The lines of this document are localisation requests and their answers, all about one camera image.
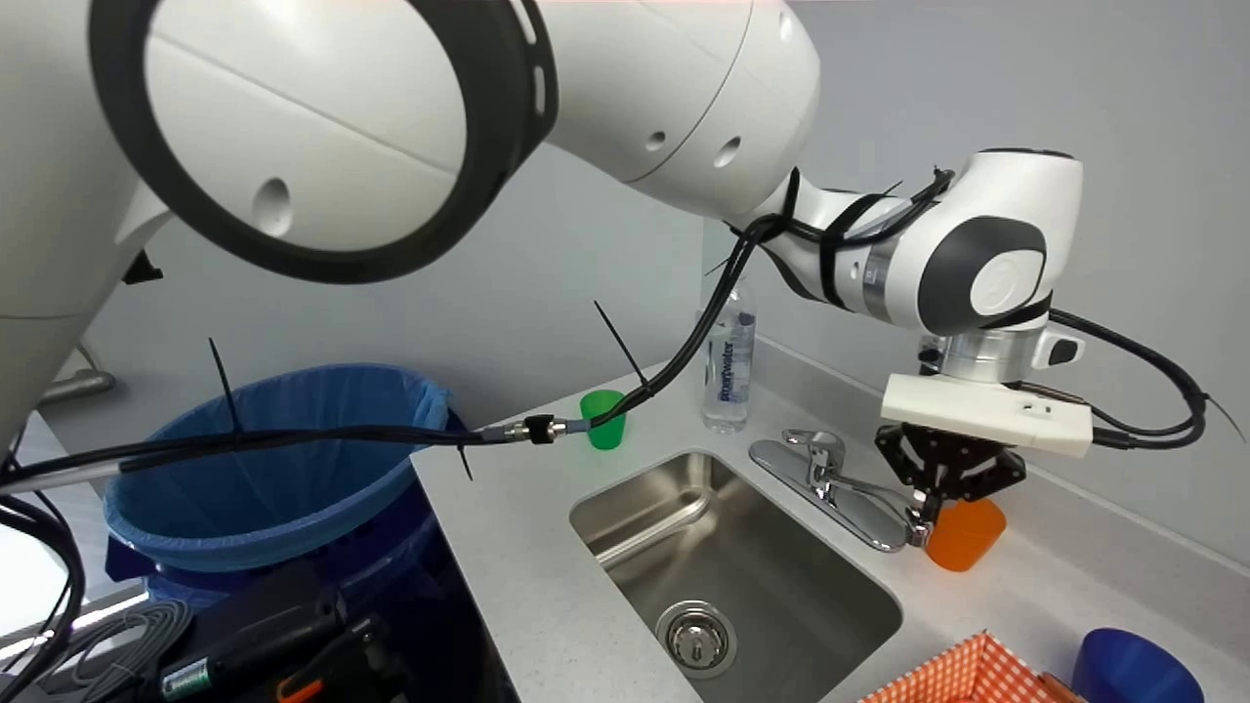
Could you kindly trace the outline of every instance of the blue bin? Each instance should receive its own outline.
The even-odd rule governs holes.
[[[450,427],[445,390],[395,365],[318,365],[234,395],[243,429]],[[162,437],[232,434],[223,397]],[[412,473],[412,446],[314,441],[124,473],[105,496],[110,572],[150,572],[152,592],[213,606],[252,572],[318,557],[338,580],[413,565],[433,533]]]

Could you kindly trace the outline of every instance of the sink drain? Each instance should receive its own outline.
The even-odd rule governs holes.
[[[658,636],[689,675],[719,675],[739,652],[736,623],[700,597],[671,600],[658,622]]]

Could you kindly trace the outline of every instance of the white wall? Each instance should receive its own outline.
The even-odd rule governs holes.
[[[554,147],[450,259],[387,285],[275,278],[187,225],[167,225],[150,248],[167,281],[116,290],[88,330],[124,385],[55,404],[68,446],[146,437],[218,395],[209,337],[234,381],[342,358],[403,363],[443,380],[454,404],[482,421],[628,371],[596,300],[641,358],[661,358],[700,296],[700,217]]]
[[[1248,0],[793,0],[823,53],[804,170],[922,187],[985,143],[1088,161],[1058,303],[1155,344],[1250,421],[1250,3]],[[800,303],[758,270],[764,337],[883,385],[916,337]],[[1140,421],[1180,413],[1153,371],[1096,352],[1057,381]],[[1057,473],[1250,563],[1250,451],[1211,413],[1189,451],[1096,451]]]

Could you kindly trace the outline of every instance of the black ring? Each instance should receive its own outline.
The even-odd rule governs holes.
[[[89,71],[105,121],[131,162],[192,230],[291,278],[382,281],[432,264],[493,206],[558,113],[554,53],[536,0],[412,0],[450,53],[467,95],[467,162],[450,200],[432,223],[377,248],[338,255],[277,242],[218,206],[167,147],[146,74],[157,3],[93,0],[89,6]],[[523,20],[512,6],[527,11],[536,41],[527,41]]]

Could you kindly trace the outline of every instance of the clear bottle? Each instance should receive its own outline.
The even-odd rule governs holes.
[[[747,294],[736,290],[715,329],[706,330],[704,363],[704,421],[741,429],[749,417],[753,371],[753,311]]]

